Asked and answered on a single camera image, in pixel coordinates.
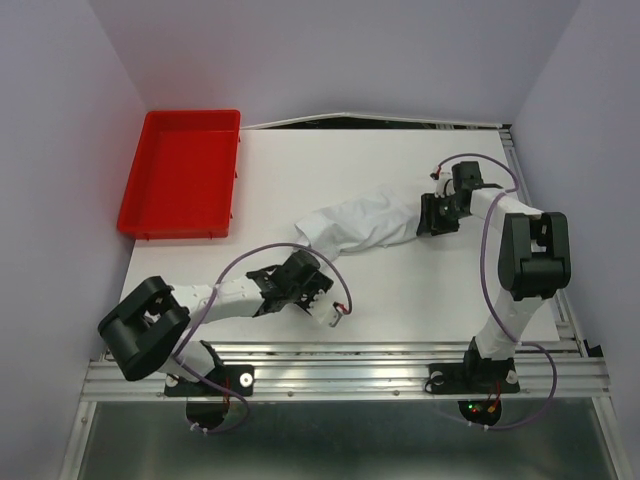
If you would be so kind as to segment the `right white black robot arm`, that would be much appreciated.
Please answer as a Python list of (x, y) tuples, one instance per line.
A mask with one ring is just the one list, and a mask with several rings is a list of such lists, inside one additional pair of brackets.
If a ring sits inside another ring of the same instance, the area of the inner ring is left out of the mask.
[(425, 389), (435, 395), (518, 392), (514, 357), (522, 335), (544, 302), (571, 279), (566, 216), (519, 201), (517, 185), (505, 188), (486, 182), (479, 165), (482, 158), (450, 157), (450, 171), (437, 165), (431, 174), (436, 189), (421, 197), (420, 236), (455, 233), (467, 217), (483, 222), (482, 252), (490, 232), (499, 235), (499, 294), (485, 300), (489, 318), (471, 339), (462, 361), (429, 365)]

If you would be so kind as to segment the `aluminium front rail frame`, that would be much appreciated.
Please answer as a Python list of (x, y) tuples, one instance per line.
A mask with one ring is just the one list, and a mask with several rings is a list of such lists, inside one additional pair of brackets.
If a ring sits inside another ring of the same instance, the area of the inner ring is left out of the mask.
[[(547, 344), (551, 355), (530, 348), (515, 358), (520, 399), (544, 398), (558, 371), (559, 398), (607, 397), (611, 381), (604, 359), (586, 357), (571, 341)], [(462, 343), (221, 344), (227, 365), (255, 368), (253, 402), (324, 400), (427, 400), (423, 385), (431, 363), (462, 359)]]

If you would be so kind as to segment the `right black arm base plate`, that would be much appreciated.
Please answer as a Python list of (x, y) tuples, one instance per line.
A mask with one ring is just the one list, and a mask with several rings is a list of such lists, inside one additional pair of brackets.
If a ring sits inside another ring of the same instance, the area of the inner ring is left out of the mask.
[(520, 385), (512, 359), (482, 359), (477, 366), (464, 363), (428, 365), (431, 392), (435, 395), (474, 395), (489, 393), (516, 394)]

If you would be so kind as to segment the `white fabric skirt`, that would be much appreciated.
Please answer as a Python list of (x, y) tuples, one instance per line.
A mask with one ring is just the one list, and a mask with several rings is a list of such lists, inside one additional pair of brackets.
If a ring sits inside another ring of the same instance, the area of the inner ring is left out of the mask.
[(424, 189), (388, 183), (340, 204), (323, 207), (295, 223), (301, 243), (335, 260), (417, 237)]

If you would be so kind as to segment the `red plastic tray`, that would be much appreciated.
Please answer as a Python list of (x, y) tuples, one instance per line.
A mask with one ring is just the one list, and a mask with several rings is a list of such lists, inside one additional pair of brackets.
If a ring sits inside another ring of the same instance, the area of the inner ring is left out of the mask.
[(118, 231), (136, 240), (227, 237), (240, 122), (233, 109), (148, 112)]

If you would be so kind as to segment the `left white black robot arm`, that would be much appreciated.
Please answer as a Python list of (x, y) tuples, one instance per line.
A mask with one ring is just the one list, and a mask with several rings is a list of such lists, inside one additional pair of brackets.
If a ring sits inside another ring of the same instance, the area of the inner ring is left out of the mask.
[(130, 382), (159, 372), (172, 378), (169, 396), (252, 395), (255, 369), (227, 366), (207, 341), (191, 340), (196, 326), (256, 318), (293, 305), (319, 323), (335, 325), (341, 306), (328, 292), (333, 281), (309, 252), (293, 252), (280, 265), (250, 271), (215, 285), (170, 285), (160, 276), (140, 283), (98, 325), (98, 332)]

